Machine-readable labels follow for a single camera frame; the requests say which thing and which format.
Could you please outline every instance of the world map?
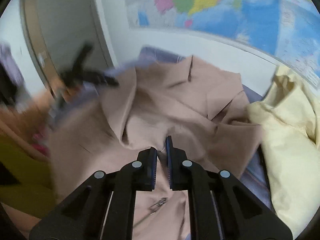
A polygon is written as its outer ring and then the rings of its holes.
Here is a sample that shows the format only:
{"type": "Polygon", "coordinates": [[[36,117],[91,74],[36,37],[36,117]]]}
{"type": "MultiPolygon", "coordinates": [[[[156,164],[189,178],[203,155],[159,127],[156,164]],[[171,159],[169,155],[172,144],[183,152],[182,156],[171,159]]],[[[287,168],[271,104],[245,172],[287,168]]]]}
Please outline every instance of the world map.
{"type": "Polygon", "coordinates": [[[130,27],[185,28],[275,56],[320,86],[320,14],[311,0],[126,0],[130,27]]]}

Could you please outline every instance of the yellow fabric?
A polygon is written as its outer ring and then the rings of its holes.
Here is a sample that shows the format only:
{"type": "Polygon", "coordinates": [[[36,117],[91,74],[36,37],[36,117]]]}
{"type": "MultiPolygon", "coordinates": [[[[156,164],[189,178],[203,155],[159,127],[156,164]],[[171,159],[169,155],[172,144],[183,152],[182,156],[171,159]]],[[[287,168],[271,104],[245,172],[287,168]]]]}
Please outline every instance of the yellow fabric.
{"type": "Polygon", "coordinates": [[[266,98],[248,107],[263,126],[262,148],[278,217],[296,238],[320,206],[320,102],[293,70],[280,66],[266,98]]]}
{"type": "Polygon", "coordinates": [[[0,201],[31,216],[42,218],[55,207],[50,166],[32,159],[10,138],[0,135],[0,162],[17,179],[0,185],[0,201]]]}

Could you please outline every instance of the door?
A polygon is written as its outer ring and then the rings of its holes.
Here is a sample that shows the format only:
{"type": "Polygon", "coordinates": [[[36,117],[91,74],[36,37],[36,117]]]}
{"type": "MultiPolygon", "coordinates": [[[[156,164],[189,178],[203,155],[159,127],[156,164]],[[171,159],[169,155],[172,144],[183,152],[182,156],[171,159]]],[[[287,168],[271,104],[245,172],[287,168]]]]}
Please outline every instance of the door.
{"type": "Polygon", "coordinates": [[[70,69],[84,43],[93,45],[86,69],[112,67],[94,0],[23,0],[32,50],[50,83],[70,69]]]}

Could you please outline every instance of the metal zipper pull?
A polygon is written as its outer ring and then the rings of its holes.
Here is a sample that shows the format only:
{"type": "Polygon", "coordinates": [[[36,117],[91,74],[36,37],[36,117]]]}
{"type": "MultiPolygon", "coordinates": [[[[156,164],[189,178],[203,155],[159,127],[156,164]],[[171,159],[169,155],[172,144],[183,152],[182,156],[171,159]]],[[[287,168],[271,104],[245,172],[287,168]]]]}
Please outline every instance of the metal zipper pull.
{"type": "Polygon", "coordinates": [[[136,226],[138,226],[139,224],[141,224],[145,219],[147,219],[150,215],[153,215],[154,213],[156,213],[164,204],[167,203],[167,198],[163,197],[161,198],[157,203],[153,204],[152,206],[150,206],[148,209],[150,210],[150,214],[144,216],[140,221],[138,221],[137,223],[135,223],[133,225],[133,228],[135,228],[136,226]]]}

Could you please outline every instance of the beige shirt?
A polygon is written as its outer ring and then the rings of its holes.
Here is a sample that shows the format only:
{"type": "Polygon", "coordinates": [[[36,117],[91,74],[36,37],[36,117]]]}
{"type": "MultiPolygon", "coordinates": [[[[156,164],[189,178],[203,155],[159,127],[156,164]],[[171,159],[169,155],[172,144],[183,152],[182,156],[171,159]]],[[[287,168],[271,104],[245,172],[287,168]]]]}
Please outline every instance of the beige shirt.
{"type": "Polygon", "coordinates": [[[60,199],[97,170],[118,171],[139,151],[159,151],[156,189],[137,192],[134,223],[160,198],[168,202],[134,227],[133,239],[185,239],[190,231],[188,197],[169,189],[164,141],[213,172],[238,178],[259,145],[261,130],[250,124],[248,99],[239,74],[199,58],[178,64],[154,63],[117,77],[99,99],[74,110],[50,136],[54,181],[60,199]]]}

